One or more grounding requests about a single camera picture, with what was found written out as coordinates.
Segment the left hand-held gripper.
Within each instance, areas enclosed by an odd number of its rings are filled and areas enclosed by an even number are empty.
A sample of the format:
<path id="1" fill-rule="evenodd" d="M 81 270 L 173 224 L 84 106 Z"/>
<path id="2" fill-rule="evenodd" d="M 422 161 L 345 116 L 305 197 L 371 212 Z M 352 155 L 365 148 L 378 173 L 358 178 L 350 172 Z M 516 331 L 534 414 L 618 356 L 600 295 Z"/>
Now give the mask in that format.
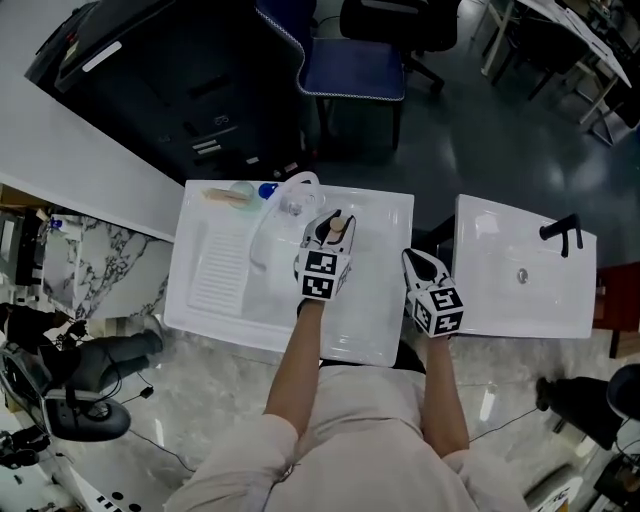
<path id="1" fill-rule="evenodd" d="M 357 220 L 353 215 L 344 218 L 344 226 L 334 239 L 333 219 L 343 219 L 340 209 L 322 213 L 304 230 L 294 260 L 294 276 L 303 299 L 324 302 L 335 299 L 351 271 L 350 253 Z"/>

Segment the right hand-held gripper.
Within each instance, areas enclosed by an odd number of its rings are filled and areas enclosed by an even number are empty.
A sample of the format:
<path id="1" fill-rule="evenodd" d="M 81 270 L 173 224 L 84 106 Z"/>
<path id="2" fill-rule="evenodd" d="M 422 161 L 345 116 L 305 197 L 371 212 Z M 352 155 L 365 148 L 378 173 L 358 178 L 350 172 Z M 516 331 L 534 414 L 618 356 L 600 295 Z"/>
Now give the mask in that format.
<path id="1" fill-rule="evenodd" d="M 450 278 L 445 264 L 429 253 L 406 248 L 402 266 L 410 314 L 417 326 L 430 338 L 457 333 L 464 307 L 456 288 L 443 286 Z"/>

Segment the person's left forearm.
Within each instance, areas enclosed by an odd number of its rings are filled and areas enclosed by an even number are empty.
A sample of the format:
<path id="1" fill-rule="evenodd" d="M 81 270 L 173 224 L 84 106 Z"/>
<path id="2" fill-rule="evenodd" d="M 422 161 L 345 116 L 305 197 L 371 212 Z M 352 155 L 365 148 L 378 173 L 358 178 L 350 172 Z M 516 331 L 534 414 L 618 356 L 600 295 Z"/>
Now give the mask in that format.
<path id="1" fill-rule="evenodd" d="M 287 421 L 298 437 L 307 430 L 317 392 L 324 307 L 322 301 L 301 302 L 264 410 Z"/>

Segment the person's right forearm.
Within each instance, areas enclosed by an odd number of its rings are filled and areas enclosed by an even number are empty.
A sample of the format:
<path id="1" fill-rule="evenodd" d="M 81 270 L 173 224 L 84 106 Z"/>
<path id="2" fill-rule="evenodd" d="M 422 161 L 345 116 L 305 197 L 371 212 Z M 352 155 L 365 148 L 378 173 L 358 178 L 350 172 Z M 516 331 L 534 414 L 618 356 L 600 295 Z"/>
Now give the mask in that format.
<path id="1" fill-rule="evenodd" d="M 448 339 L 422 335 L 426 349 L 421 413 L 423 438 L 444 458 L 469 449 L 470 437 L 459 398 Z"/>

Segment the white washbasin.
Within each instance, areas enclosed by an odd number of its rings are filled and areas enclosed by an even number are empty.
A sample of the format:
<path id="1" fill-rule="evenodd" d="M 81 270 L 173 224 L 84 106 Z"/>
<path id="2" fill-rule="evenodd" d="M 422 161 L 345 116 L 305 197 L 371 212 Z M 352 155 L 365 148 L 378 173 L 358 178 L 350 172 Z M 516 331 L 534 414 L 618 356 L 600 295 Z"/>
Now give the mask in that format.
<path id="1" fill-rule="evenodd" d="M 543 241 L 557 220 L 470 195 L 456 199 L 452 274 L 464 304 L 461 333 L 489 337 L 590 337 L 595 307 L 597 237 L 582 229 Z"/>

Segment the white kitchen sink with drainboard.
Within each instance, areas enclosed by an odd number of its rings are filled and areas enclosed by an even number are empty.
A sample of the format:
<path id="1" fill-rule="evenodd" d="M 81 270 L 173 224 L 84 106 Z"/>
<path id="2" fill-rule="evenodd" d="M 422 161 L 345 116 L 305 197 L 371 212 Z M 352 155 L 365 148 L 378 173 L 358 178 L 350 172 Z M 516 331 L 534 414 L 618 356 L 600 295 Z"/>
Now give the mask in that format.
<path id="1" fill-rule="evenodd" d="M 260 211 L 243 211 L 203 197 L 236 181 L 186 183 L 173 247 L 164 319 L 168 326 L 251 349 L 286 349 L 301 301 L 294 260 L 306 226 L 341 210 L 357 220 L 352 268 L 326 306 L 325 359 L 389 367 L 396 359 L 405 302 L 401 253 L 410 245 L 414 199 L 409 194 L 323 185 L 326 201 L 312 219 L 275 209 L 262 229 L 256 272 L 247 240 Z"/>

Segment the clear glass cup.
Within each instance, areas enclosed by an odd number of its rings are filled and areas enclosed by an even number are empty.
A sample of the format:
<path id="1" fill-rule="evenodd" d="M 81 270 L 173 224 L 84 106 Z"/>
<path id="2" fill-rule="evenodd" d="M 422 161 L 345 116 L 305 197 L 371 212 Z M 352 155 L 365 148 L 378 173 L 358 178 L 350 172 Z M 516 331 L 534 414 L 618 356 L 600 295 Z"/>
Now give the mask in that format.
<path id="1" fill-rule="evenodd" d="M 283 194 L 279 211 L 298 220 L 312 220 L 320 214 L 325 201 L 326 197 L 320 186 L 302 183 Z"/>

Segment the white curved faucet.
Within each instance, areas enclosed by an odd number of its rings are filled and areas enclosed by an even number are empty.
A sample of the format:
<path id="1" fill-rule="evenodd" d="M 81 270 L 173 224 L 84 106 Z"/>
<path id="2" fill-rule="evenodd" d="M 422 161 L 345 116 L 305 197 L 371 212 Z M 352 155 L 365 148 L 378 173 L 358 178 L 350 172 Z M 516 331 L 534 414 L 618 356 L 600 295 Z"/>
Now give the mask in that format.
<path id="1" fill-rule="evenodd" d="M 311 193 L 314 196 L 318 196 L 320 194 L 320 182 L 317 175 L 311 171 L 304 171 L 294 175 L 285 182 L 280 183 L 272 195 L 265 200 L 263 206 L 258 212 L 247 240 L 248 261 L 250 267 L 256 272 L 264 273 L 267 270 L 264 258 L 258 253 L 258 245 L 262 238 L 261 233 L 265 223 L 269 220 L 273 211 L 280 207 L 281 201 L 285 196 L 302 185 L 309 185 L 311 187 Z"/>

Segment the black faucet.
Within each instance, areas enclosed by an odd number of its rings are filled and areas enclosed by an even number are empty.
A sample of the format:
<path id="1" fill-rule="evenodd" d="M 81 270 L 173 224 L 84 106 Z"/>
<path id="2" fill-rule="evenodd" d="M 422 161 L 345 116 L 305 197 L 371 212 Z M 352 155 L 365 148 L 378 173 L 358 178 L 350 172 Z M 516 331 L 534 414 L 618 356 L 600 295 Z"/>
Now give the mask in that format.
<path id="1" fill-rule="evenodd" d="M 578 250 L 584 248 L 582 237 L 580 217 L 573 213 L 552 224 L 544 225 L 539 228 L 539 236 L 543 241 L 560 236 L 562 238 L 561 257 L 566 259 L 569 257 L 569 232 L 575 232 L 576 247 Z"/>

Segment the black office chair with headrest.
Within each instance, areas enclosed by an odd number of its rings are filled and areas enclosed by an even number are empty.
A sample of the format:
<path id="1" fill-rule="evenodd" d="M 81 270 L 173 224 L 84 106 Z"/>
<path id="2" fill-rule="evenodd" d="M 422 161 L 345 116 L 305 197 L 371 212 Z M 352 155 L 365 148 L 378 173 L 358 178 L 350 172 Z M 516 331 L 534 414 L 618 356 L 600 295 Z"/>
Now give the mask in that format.
<path id="1" fill-rule="evenodd" d="M 405 69 L 430 79 L 431 91 L 437 94 L 444 80 L 414 57 L 445 52 L 456 45 L 460 3 L 461 0 L 343 0 L 340 31 L 346 38 L 393 46 Z"/>

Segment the grey shell chair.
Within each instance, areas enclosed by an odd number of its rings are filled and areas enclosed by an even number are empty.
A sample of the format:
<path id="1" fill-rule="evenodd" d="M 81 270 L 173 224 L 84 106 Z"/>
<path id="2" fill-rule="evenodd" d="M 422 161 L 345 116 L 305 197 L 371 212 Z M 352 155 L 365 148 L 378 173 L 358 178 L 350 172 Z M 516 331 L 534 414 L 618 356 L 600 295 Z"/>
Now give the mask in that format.
<path id="1" fill-rule="evenodd" d="M 640 422 L 640 363 L 615 372 L 607 387 L 607 401 L 618 416 Z"/>
<path id="2" fill-rule="evenodd" d="M 114 399 L 69 383 L 76 362 L 57 348 L 33 355 L 15 343 L 0 347 L 0 384 L 44 433 L 66 441 L 105 442 L 130 428 L 129 411 Z"/>

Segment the marble patterned slab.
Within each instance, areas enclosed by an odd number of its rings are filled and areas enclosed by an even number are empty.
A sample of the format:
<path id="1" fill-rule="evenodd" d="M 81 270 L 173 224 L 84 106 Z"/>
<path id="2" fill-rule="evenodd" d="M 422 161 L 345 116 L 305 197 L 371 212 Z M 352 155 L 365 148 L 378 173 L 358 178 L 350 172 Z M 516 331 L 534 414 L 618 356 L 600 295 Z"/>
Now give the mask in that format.
<path id="1" fill-rule="evenodd" d="M 145 316 L 164 308 L 173 245 L 89 216 L 54 214 L 42 294 L 73 320 Z"/>

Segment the dark grey chair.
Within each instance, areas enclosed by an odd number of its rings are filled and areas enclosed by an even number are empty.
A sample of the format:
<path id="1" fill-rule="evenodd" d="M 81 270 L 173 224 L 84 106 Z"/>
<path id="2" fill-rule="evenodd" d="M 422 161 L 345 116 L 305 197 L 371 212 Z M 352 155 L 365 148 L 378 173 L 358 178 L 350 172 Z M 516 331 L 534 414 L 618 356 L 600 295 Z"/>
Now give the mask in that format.
<path id="1" fill-rule="evenodd" d="M 522 18 L 506 29 L 505 40 L 508 53 L 496 71 L 492 84 L 496 85 L 513 60 L 514 68 L 523 62 L 531 63 L 543 72 L 543 77 L 529 93 L 527 99 L 532 101 L 539 92 L 555 76 L 567 76 L 574 68 L 584 66 L 582 76 L 591 75 L 600 89 L 600 95 L 605 100 L 611 90 L 619 82 L 624 81 L 615 73 L 612 80 L 605 86 L 602 78 L 604 74 L 591 69 L 582 61 L 588 53 L 588 44 L 569 29 L 549 20 L 537 18 Z"/>

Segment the small black oven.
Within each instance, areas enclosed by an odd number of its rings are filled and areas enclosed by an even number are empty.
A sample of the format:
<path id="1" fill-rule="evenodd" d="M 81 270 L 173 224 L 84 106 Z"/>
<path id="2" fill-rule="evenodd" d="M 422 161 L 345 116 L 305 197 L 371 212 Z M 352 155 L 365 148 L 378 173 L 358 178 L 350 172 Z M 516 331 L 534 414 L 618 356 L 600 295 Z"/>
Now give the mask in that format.
<path id="1" fill-rule="evenodd" d="M 0 210 L 0 273 L 15 286 L 40 285 L 44 245 L 42 221 L 33 210 Z"/>

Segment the cardboard box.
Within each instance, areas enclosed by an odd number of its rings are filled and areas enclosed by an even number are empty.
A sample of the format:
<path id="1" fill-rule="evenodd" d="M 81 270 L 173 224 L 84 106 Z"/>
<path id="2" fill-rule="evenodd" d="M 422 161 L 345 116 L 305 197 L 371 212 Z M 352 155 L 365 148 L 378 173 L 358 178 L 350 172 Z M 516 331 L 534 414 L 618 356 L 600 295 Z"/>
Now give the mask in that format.
<path id="1" fill-rule="evenodd" d="M 52 204 L 48 201 L 0 183 L 0 212 L 24 215 L 42 210 L 48 213 Z"/>

